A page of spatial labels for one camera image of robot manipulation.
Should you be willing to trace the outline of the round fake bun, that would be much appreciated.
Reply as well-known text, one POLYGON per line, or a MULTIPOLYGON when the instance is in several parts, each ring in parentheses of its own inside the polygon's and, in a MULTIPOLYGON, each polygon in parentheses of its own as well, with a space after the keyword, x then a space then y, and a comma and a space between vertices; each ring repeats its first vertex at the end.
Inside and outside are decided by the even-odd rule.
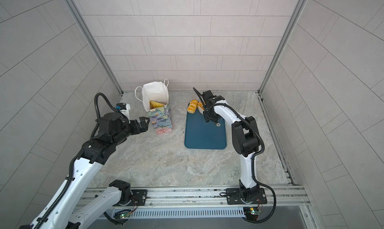
POLYGON ((205 109, 204 109, 204 106, 201 102, 198 102, 198 109, 199 111, 202 113, 205 109))

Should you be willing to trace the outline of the yellow striped fake croissant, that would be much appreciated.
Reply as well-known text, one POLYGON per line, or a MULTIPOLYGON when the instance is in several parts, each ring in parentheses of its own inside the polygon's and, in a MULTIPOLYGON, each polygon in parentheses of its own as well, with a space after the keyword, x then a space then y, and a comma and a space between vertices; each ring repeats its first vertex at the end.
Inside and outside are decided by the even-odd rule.
POLYGON ((156 102, 153 100, 150 101, 150 108, 151 109, 160 108, 160 107, 164 107, 164 106, 165 106, 165 104, 163 104, 163 103, 159 103, 159 102, 156 102))

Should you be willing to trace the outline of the floral paper bag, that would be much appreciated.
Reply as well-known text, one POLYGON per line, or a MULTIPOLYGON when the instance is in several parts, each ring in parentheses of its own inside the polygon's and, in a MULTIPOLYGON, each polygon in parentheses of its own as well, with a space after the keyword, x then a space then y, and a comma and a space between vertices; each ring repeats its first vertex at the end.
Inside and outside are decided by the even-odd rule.
POLYGON ((169 80, 163 82, 151 82, 135 89, 135 97, 143 103, 150 123, 153 125, 157 135, 165 134, 173 130, 171 122, 171 110, 169 106, 169 80), (164 107, 151 109, 150 101, 165 104, 164 107))

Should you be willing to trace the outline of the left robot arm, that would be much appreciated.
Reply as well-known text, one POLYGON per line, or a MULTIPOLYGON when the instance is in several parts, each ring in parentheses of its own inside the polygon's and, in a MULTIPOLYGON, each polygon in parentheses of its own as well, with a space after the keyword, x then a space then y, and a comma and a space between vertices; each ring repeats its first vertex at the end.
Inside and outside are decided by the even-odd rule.
POLYGON ((134 200, 131 185, 121 180, 110 183, 102 194, 79 211, 74 209, 88 184, 116 151, 116 147, 148 130, 149 118, 128 120, 119 112, 98 118, 99 132, 86 141, 71 160, 69 174, 42 212, 22 229, 86 229, 114 205, 126 206, 134 200))

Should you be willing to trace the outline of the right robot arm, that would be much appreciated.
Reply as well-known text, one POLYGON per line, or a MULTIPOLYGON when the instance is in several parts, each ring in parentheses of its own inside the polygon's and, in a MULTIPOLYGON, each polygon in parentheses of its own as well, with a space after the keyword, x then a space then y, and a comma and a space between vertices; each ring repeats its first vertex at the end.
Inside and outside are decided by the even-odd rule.
POLYGON ((240 157, 241 178, 240 198, 245 204, 266 204, 265 192, 257 182, 255 158, 265 150, 264 142, 259 135, 256 120, 239 114, 222 96, 215 96, 209 91, 200 94, 196 91, 203 105, 203 116, 206 122, 218 125, 219 119, 231 125, 232 144, 240 157))

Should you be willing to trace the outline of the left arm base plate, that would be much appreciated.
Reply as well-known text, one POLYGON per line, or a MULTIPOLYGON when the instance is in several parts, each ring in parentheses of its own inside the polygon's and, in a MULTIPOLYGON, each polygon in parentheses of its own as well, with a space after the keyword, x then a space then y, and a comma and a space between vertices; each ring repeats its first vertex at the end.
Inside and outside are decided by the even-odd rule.
POLYGON ((147 190, 131 190, 130 198, 127 202, 119 204, 123 207, 137 207, 144 206, 146 203, 148 191, 147 190))

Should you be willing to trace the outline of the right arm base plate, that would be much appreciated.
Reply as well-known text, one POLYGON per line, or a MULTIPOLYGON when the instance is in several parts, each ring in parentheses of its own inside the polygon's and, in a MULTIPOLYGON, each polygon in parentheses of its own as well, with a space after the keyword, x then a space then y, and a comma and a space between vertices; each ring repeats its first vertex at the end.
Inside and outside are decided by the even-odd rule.
POLYGON ((257 189, 256 193, 250 197, 247 196, 247 199, 245 193, 239 188, 227 188, 224 193, 221 193, 221 196, 226 197, 228 205, 265 205, 268 203, 263 188, 257 189))

